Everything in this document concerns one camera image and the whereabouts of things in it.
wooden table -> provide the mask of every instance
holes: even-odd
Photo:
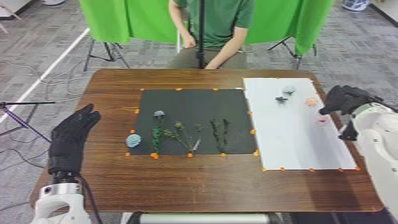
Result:
[[[93,103],[101,122],[92,130],[83,160],[95,203],[102,212],[374,212],[378,201],[364,163],[348,143],[360,171],[261,171],[252,155],[124,156],[134,127],[140,89],[236,88],[243,77],[310,78],[276,70],[99,70],[77,108]],[[46,185],[42,172],[38,188]]]

green shirt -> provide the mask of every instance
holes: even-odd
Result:
[[[173,0],[188,8],[191,32],[198,34],[198,0]],[[250,28],[255,0],[205,0],[204,48],[221,48],[232,38],[234,26]]]

black mat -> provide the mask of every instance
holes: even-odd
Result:
[[[220,154],[209,120],[230,123],[227,134],[227,154],[250,154],[255,151],[255,140],[250,134],[252,125],[248,118],[246,101],[241,90],[145,90],[140,100],[140,114],[134,123],[134,131],[141,137],[140,145],[129,148],[133,155],[152,152],[152,128],[156,119],[154,111],[165,112],[165,129],[173,129],[175,121],[182,122],[188,135],[195,143],[195,124],[202,125],[200,144],[195,154]],[[159,154],[186,154],[188,150],[177,141],[163,138]]]

green screen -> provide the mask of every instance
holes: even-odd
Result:
[[[246,44],[278,41],[291,36],[294,53],[303,55],[316,42],[332,2],[333,0],[255,0]],[[175,43],[168,0],[79,0],[79,4],[90,35],[97,41],[125,43],[129,38],[140,38]]]

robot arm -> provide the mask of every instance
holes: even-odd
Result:
[[[333,111],[349,114],[339,138],[355,141],[378,197],[398,219],[398,113],[383,100],[349,86],[335,86],[326,94],[319,113]]]
[[[51,132],[51,146],[47,150],[51,184],[40,188],[31,224],[92,223],[83,209],[83,195],[76,181],[79,179],[81,185],[86,187],[85,180],[79,176],[83,145],[90,128],[101,119],[99,113],[92,112],[92,108],[93,106],[86,105],[76,111]],[[67,212],[49,217],[51,213],[63,207],[69,207]]]

